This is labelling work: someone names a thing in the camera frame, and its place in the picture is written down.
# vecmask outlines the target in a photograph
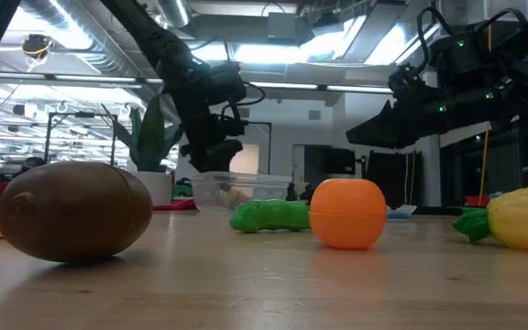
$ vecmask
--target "ceiling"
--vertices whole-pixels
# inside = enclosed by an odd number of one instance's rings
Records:
[[[67,31],[52,26],[43,16],[35,16],[29,7],[20,7],[0,45],[0,72],[156,77],[135,40],[100,1],[42,2],[67,6],[66,13],[72,18],[70,28],[80,31],[67,34]],[[151,15],[158,15],[155,0],[139,2],[148,5]],[[242,61],[242,76],[247,81],[386,86],[393,67],[384,64],[397,60],[413,44],[416,39],[415,17],[430,3],[430,0],[284,0],[276,5],[258,0],[190,0],[191,23],[175,33],[191,46],[205,41],[208,35],[226,38],[233,58]],[[331,35],[331,38],[313,38],[297,47],[295,43],[298,41],[287,45],[285,40],[281,42],[266,35],[270,13],[295,14],[292,17],[298,17],[297,26],[305,26],[304,32],[297,29],[299,39],[301,36],[314,37],[312,25],[315,20],[332,10],[338,12],[336,17],[341,22],[339,24],[343,24],[344,31]],[[29,59],[21,50],[22,42],[30,34],[56,39],[45,60]],[[89,49],[87,40],[93,43]],[[258,40],[263,43],[256,42],[259,45],[254,46],[251,42]],[[223,50],[221,43],[214,42],[197,50],[195,55],[217,64],[221,54],[225,55]],[[109,54],[106,57],[116,59],[112,62],[115,65],[112,71],[94,65],[95,57],[104,51]],[[414,53],[416,51],[411,52],[406,60],[416,61]],[[128,90],[49,83],[0,83],[0,163],[31,155],[41,156],[48,113],[57,107],[63,109],[66,105],[68,112],[81,110],[103,114],[103,103],[112,114],[120,115],[119,120],[124,125],[128,125],[125,113],[129,107],[143,108],[148,96],[155,92],[156,89],[146,85],[140,90]],[[327,105],[336,100],[335,93],[316,91],[269,89],[267,94],[268,98],[278,100],[325,100]],[[26,103],[30,115],[15,115],[14,106]],[[86,129],[75,132],[75,127]],[[50,154],[54,160],[109,160],[111,149],[107,146],[111,146],[111,130],[102,118],[65,118],[52,130],[51,136]],[[165,164],[175,165],[176,154],[172,152]],[[126,166],[127,149],[119,142],[116,143],[115,159],[118,166]]]

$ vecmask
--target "clear plastic bowl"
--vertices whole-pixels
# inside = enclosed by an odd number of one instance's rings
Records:
[[[205,172],[191,178],[192,198],[199,211],[231,215],[251,200],[285,200],[291,181],[267,174]]]

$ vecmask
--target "toy orange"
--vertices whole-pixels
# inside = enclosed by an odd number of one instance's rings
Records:
[[[382,235],[386,201],[372,181],[327,180],[313,194],[309,221],[317,238],[332,248],[369,248]]]

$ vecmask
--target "white pot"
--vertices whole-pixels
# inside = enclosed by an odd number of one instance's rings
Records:
[[[132,174],[148,189],[152,197],[152,205],[164,206],[171,204],[172,179],[169,174],[159,172],[135,171]]]

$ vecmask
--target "yellow toy lemon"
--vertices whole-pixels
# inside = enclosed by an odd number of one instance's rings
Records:
[[[494,235],[507,247],[528,249],[528,188],[505,193],[486,209],[465,209],[453,228],[470,242]]]

